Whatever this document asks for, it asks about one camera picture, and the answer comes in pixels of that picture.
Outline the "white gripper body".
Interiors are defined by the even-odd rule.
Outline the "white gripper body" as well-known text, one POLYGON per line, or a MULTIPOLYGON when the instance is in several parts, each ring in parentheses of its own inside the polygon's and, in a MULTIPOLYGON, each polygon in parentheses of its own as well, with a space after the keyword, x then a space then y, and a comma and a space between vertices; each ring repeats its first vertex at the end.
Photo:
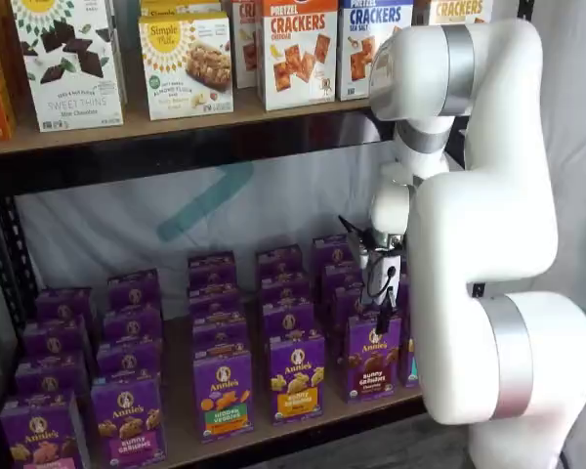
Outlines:
POLYGON ((398 296, 403 250, 361 247, 361 304, 380 306, 390 287, 398 296))

